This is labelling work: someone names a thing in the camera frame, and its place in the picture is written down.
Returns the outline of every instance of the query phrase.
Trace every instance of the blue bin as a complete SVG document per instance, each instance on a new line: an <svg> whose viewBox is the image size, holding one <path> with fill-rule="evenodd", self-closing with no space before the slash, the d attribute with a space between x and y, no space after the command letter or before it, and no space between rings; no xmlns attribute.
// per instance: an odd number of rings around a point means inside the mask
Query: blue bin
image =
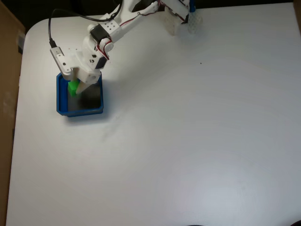
<svg viewBox="0 0 301 226"><path fill-rule="evenodd" d="M56 77L56 111L58 113L68 117L103 113L103 84L101 76L96 84L91 85L83 94L76 97L70 96L68 82L70 81L65 80L61 73ZM82 101L87 103L91 99L93 104L90 105L83 104L80 107L71 105L72 102L80 103Z"/></svg>

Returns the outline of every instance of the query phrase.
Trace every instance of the white tabletop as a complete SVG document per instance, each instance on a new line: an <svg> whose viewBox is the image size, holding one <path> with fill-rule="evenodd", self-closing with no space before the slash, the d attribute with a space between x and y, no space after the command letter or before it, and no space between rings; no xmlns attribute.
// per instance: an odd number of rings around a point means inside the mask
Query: white tabletop
<svg viewBox="0 0 301 226"><path fill-rule="evenodd" d="M292 3L149 16L115 44L104 113L56 112L48 21L22 61L7 226L288 226L301 219L301 39ZM58 18L80 48L89 21Z"/></svg>

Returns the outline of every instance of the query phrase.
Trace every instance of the brown cardboard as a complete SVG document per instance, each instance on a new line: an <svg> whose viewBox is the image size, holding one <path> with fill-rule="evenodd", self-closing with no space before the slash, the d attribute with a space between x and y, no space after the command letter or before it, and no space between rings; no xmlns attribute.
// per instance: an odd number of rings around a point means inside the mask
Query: brown cardboard
<svg viewBox="0 0 301 226"><path fill-rule="evenodd" d="M0 226L5 226L24 26L0 1Z"/></svg>
<svg viewBox="0 0 301 226"><path fill-rule="evenodd" d="M298 21L299 30L301 31L301 0L294 0L293 7L295 8L296 18Z"/></svg>

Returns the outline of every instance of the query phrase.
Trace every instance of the black background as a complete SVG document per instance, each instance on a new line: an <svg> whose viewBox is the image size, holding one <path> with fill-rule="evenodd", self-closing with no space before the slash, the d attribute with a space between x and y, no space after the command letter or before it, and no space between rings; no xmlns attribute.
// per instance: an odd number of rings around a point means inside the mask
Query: black background
<svg viewBox="0 0 301 226"><path fill-rule="evenodd" d="M292 0L195 0L197 8L242 6L292 2ZM64 8L84 15L110 13L116 5L113 0L2 0L29 30L37 22L49 18L55 8ZM55 17L68 16L57 14Z"/></svg>

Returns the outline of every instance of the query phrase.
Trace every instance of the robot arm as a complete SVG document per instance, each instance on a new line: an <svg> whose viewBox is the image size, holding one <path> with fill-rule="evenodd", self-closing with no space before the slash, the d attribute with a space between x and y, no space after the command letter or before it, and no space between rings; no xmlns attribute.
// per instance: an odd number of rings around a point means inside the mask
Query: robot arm
<svg viewBox="0 0 301 226"><path fill-rule="evenodd" d="M151 3L147 8L132 12L140 0L124 0L119 13L108 22L91 24L87 28L87 36L83 40L82 51L77 51L65 56L60 47L51 48L50 52L59 67L63 77L69 81L80 80L76 94L81 93L90 85L96 83L109 60L108 52L114 43L121 39L127 32L135 27L143 16L157 12L162 4L172 9L180 17L186 17L189 10L187 5L177 0L159 0ZM111 13L105 14L100 19L108 19L118 11L118 7Z"/></svg>

